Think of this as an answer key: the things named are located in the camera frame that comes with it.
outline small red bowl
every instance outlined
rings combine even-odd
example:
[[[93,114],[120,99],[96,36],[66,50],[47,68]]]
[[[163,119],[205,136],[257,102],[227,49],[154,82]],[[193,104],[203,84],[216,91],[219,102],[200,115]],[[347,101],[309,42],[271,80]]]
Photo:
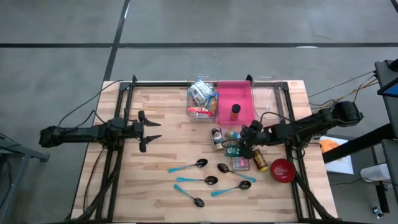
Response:
[[[271,175],[281,183],[289,183],[294,180],[296,171],[287,159],[277,159],[271,164]]]

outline black bottle cap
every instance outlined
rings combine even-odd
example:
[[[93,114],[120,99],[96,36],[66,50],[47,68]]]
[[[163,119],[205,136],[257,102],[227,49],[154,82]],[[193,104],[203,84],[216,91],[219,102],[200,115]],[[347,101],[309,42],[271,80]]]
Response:
[[[241,105],[233,105],[232,112],[239,113],[241,111]]]

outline wooden tabletop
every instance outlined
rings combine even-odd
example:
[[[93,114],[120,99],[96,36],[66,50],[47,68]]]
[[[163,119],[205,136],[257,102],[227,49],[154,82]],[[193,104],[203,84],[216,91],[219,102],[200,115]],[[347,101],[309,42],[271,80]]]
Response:
[[[296,119],[311,114],[303,81],[287,81]],[[113,118],[119,84],[115,83],[102,92],[98,103],[98,114],[103,120]],[[276,110],[275,97],[270,88],[254,88],[256,110],[262,113],[266,103],[271,111]],[[231,167],[231,159],[222,152],[214,152],[210,129],[218,123],[191,123],[185,114],[187,88],[182,87],[140,87],[134,88],[130,119],[136,119],[139,110],[145,110],[149,120],[162,124],[146,127],[146,135],[162,134],[141,153],[137,140],[128,139],[124,147],[123,163],[114,210],[114,222],[294,222],[297,215],[290,184],[275,181],[269,171],[259,172],[251,160],[251,170],[242,174],[255,177],[257,182],[248,190],[233,190],[218,197],[211,197],[214,190],[235,187],[244,179],[232,173],[221,173],[216,165],[225,163]],[[279,120],[269,117],[264,126],[276,124]],[[286,158],[284,145],[259,147],[269,165],[278,158]],[[326,210],[337,217],[325,165],[320,148],[314,144],[306,148],[304,157],[310,188]],[[78,185],[72,218],[83,212],[83,195],[94,161],[101,146],[88,146],[83,170]],[[95,170],[88,191],[86,206],[100,189],[105,154]],[[208,159],[203,168],[191,167],[169,174],[172,167],[194,164],[198,159]],[[204,179],[213,175],[219,181],[215,185],[203,182],[181,182],[179,186],[193,197],[205,202],[198,208],[193,201],[176,191],[176,177]],[[302,208],[306,212],[303,193],[300,192]],[[109,193],[105,200],[106,214]]]

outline gray floor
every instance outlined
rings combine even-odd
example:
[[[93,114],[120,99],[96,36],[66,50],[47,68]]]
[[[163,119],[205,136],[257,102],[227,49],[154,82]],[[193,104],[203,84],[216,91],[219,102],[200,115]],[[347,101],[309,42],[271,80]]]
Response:
[[[0,43],[112,42],[123,0],[1,1]],[[174,1],[136,0],[129,6],[121,42],[393,42],[398,13],[389,0]],[[85,144],[43,149],[39,131],[100,90],[110,49],[0,49],[0,132],[25,146],[51,154],[32,161],[19,193],[13,223],[60,222],[69,213]],[[305,80],[311,95],[394,59],[396,48],[345,49],[119,49],[111,80],[184,80],[212,74],[221,80],[274,77]],[[311,98],[321,103],[345,95],[367,77]],[[377,86],[359,93],[365,118],[332,134],[360,136],[388,122]],[[96,101],[65,120],[83,121]],[[370,166],[369,151],[353,156],[356,175],[330,174],[332,183],[358,178]],[[374,187],[363,182],[332,187],[340,218],[393,223],[397,203],[382,220]]]

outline pink bin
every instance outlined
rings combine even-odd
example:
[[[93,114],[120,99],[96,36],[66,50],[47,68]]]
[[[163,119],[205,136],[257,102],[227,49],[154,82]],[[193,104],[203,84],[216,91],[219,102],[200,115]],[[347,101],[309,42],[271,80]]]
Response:
[[[254,106],[250,81],[218,82],[218,122],[220,125],[235,126],[251,124],[254,120]],[[231,120],[232,105],[241,105],[237,120]]]

